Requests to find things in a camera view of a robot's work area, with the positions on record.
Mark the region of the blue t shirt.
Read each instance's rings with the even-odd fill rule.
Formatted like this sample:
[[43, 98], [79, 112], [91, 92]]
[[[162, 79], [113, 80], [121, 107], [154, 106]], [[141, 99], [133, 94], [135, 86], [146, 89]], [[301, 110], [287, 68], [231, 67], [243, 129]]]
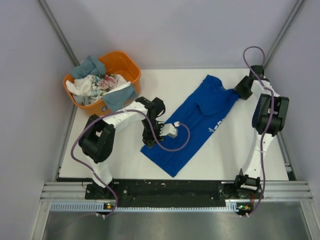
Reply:
[[169, 152], [156, 144], [152, 148], [143, 146], [140, 152], [175, 177], [218, 129], [239, 98], [235, 90], [224, 88], [219, 78], [207, 75], [166, 121], [167, 124], [183, 123], [188, 129], [179, 127], [177, 137], [166, 136], [162, 145], [167, 149], [177, 149], [189, 138], [187, 145], [179, 151]]

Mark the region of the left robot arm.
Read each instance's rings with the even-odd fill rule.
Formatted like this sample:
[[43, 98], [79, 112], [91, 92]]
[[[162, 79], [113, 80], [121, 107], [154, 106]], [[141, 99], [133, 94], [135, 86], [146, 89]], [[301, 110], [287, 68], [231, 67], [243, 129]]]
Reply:
[[106, 199], [114, 191], [110, 183], [113, 177], [107, 158], [112, 153], [116, 133], [141, 121], [143, 125], [142, 142], [152, 148], [157, 142], [164, 140], [160, 133], [165, 124], [158, 121], [157, 118], [163, 115], [165, 110], [165, 104], [160, 98], [156, 97], [150, 101], [139, 97], [127, 107], [95, 122], [80, 138], [78, 145], [93, 169], [92, 179], [97, 184], [98, 195]]

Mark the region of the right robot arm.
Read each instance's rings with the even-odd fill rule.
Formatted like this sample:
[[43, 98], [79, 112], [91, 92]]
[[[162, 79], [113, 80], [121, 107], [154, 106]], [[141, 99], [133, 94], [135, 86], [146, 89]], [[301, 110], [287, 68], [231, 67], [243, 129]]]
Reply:
[[284, 128], [290, 100], [274, 91], [261, 65], [252, 65], [249, 75], [234, 90], [242, 100], [252, 95], [257, 98], [251, 121], [254, 129], [252, 147], [233, 185], [234, 194], [245, 198], [262, 191], [260, 181], [265, 179], [262, 161], [271, 142]]

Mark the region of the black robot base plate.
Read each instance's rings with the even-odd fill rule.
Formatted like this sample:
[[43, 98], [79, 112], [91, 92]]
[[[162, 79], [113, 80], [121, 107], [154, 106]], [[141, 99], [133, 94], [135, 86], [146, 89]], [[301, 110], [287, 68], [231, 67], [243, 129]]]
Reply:
[[256, 200], [257, 194], [236, 191], [234, 184], [218, 180], [114, 179], [107, 189], [92, 182], [86, 200], [118, 199], [119, 208], [204, 208], [224, 207], [225, 200]]

